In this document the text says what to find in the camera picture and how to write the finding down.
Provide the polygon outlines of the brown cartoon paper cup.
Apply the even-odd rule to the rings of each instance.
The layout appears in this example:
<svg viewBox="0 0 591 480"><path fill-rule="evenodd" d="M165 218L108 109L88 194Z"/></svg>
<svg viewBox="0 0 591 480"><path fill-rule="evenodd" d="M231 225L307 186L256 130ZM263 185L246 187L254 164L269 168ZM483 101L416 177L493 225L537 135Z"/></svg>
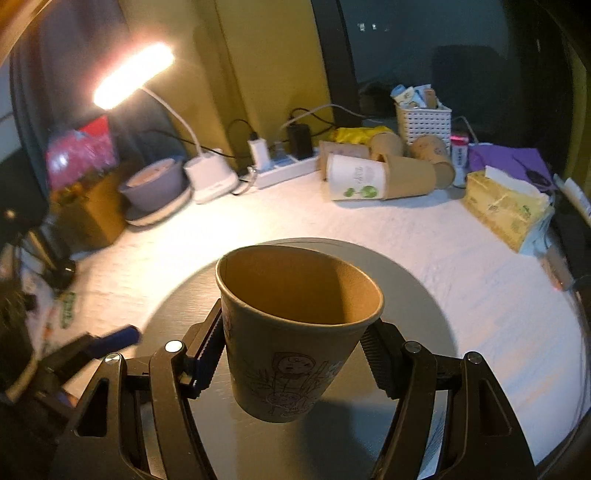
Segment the brown cartoon paper cup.
<svg viewBox="0 0 591 480"><path fill-rule="evenodd" d="M233 250L215 280L235 401L270 423L314 407L385 306L358 267L294 246Z"/></svg>

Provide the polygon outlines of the brown paper cup front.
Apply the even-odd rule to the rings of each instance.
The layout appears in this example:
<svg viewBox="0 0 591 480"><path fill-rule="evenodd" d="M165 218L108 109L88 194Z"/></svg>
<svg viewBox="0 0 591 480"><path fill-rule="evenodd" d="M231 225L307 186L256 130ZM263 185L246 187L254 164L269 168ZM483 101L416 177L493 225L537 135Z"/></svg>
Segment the brown paper cup front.
<svg viewBox="0 0 591 480"><path fill-rule="evenodd" d="M436 188L434 166L426 160L386 155L387 200L428 195Z"/></svg>

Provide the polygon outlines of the white green-print paper cup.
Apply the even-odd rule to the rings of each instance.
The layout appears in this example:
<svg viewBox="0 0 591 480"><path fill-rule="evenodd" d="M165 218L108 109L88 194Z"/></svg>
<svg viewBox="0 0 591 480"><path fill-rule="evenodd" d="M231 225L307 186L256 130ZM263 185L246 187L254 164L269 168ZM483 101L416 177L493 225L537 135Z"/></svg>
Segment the white green-print paper cup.
<svg viewBox="0 0 591 480"><path fill-rule="evenodd" d="M332 201L386 198L386 166L375 160L329 154L327 181Z"/></svg>

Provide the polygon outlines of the brown paper cup middle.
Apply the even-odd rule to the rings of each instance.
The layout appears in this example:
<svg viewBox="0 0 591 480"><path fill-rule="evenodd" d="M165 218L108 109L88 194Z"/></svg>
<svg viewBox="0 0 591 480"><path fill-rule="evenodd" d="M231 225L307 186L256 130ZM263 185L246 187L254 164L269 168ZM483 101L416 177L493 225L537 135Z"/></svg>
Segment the brown paper cup middle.
<svg viewBox="0 0 591 480"><path fill-rule="evenodd" d="M447 189L453 185L456 172L445 142L436 135L423 135L410 147L414 158L431 163L435 169L436 188Z"/></svg>

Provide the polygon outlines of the purple grey bowl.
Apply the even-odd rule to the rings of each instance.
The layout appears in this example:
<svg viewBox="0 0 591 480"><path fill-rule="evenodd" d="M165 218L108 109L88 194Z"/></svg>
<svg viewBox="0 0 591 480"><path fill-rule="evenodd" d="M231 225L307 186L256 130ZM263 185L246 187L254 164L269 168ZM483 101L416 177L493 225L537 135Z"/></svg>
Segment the purple grey bowl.
<svg viewBox="0 0 591 480"><path fill-rule="evenodd" d="M152 213L176 199L186 188L183 162L169 157L151 163L122 182L118 191L132 206Z"/></svg>

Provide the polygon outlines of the pink plastic bag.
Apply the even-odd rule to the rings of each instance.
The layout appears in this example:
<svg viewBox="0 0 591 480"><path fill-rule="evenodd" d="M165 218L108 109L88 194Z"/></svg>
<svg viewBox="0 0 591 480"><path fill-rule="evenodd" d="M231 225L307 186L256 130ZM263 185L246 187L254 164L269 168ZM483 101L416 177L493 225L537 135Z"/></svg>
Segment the pink plastic bag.
<svg viewBox="0 0 591 480"><path fill-rule="evenodd" d="M115 168L118 156L106 115L80 129L55 135L45 155L52 191L69 187L87 174L100 174Z"/></svg>

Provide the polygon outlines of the white desk lamp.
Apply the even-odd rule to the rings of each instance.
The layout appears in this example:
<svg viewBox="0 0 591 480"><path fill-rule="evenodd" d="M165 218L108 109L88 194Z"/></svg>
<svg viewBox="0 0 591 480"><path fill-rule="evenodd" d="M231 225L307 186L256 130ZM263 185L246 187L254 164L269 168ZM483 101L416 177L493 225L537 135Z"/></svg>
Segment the white desk lamp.
<svg viewBox="0 0 591 480"><path fill-rule="evenodd" d="M184 162L183 171L192 187L197 204L211 202L224 195L236 195L240 181L221 152L206 150L193 128L163 98L148 87L148 82L171 67L175 56L170 46L154 42L128 53L98 82L92 100L102 110L112 110L140 91L157 102L189 134L195 155Z"/></svg>

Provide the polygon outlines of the yellow tissue pack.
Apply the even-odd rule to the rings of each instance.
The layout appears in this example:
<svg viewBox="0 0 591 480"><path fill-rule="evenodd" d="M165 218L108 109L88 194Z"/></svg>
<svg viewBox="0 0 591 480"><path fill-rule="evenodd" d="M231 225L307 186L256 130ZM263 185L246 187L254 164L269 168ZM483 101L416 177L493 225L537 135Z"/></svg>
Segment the yellow tissue pack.
<svg viewBox="0 0 591 480"><path fill-rule="evenodd" d="M462 202L514 252L534 255L547 250L554 207L532 184L486 166L467 175Z"/></svg>

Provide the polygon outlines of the black scissors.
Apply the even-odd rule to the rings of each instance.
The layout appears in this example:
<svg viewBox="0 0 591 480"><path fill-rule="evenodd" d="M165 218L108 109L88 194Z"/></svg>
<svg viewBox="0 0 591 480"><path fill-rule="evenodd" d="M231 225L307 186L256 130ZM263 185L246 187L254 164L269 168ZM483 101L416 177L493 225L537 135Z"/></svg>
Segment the black scissors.
<svg viewBox="0 0 591 480"><path fill-rule="evenodd" d="M524 169L525 174L526 174L527 178L529 179L529 181L534 186L536 186L538 189L540 189L541 191L546 191L552 187L551 182L546 177L544 177L540 172L530 169L527 165L525 165L523 162L521 162L517 158L513 158L513 160L515 162L517 162Z"/></svg>

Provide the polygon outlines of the white tube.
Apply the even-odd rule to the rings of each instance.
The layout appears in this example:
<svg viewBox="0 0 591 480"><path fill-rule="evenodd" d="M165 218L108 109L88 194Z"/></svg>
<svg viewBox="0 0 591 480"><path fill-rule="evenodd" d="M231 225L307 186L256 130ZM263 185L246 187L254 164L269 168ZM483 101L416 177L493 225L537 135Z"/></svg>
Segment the white tube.
<svg viewBox="0 0 591 480"><path fill-rule="evenodd" d="M579 213L586 219L591 218L591 203L581 187L570 177L563 180L559 175L555 174L554 182L562 191L563 195L573 204Z"/></svg>

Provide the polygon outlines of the white usb charger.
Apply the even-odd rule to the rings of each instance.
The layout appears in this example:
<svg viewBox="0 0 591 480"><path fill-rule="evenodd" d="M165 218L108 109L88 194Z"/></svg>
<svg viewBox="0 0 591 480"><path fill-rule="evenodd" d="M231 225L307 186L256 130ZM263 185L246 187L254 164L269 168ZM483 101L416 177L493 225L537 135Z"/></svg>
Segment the white usb charger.
<svg viewBox="0 0 591 480"><path fill-rule="evenodd" d="M250 154L257 172L264 172L271 167L269 147L267 147L266 139L256 138L249 139Z"/></svg>

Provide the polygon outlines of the white power strip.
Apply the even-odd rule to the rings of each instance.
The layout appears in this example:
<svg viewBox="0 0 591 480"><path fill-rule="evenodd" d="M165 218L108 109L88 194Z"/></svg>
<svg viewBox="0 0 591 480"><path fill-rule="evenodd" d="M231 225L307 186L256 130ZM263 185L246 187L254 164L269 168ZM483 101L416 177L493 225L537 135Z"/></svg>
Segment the white power strip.
<svg viewBox="0 0 591 480"><path fill-rule="evenodd" d="M254 181L254 186L259 190L266 189L314 173L318 169L320 169L320 156L318 153L305 159L297 159L292 155L287 155L279 162L271 164L269 170L259 173L256 176L256 181Z"/></svg>

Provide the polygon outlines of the purple folder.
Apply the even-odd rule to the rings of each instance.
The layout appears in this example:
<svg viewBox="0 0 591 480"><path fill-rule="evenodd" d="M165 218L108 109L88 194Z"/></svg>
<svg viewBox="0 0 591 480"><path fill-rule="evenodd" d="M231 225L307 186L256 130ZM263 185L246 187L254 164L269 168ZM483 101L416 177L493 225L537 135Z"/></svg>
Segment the purple folder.
<svg viewBox="0 0 591 480"><path fill-rule="evenodd" d="M513 158L519 159L530 169L540 172L551 182L552 187L546 191L541 191L535 186L540 192L549 194L556 190L550 171L536 148L513 148L480 143L478 145L472 145L468 149L470 172L481 171L487 166L490 166L503 171L515 179L526 181L533 185L527 178L524 169Z"/></svg>

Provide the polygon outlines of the white woven plastic basket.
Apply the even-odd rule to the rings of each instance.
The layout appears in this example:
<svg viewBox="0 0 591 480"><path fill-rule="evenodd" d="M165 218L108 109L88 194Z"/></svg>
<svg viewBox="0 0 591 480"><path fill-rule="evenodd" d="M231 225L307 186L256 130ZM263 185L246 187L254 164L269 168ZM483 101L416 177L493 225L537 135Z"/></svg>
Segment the white woven plastic basket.
<svg viewBox="0 0 591 480"><path fill-rule="evenodd" d="M440 138L450 150L452 109L443 104L436 109L405 108L400 105L396 109L399 135L409 146L419 137L432 135Z"/></svg>

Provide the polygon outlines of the yellow curtain left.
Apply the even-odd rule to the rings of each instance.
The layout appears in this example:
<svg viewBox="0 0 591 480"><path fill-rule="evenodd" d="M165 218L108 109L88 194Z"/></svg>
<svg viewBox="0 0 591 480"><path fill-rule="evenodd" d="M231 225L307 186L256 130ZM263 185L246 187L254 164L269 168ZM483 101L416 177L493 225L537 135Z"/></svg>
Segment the yellow curtain left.
<svg viewBox="0 0 591 480"><path fill-rule="evenodd" d="M308 1L124 1L137 42L169 45L174 64L150 81L204 146L249 165L256 130L273 143L298 107L329 103L314 11Z"/></svg>

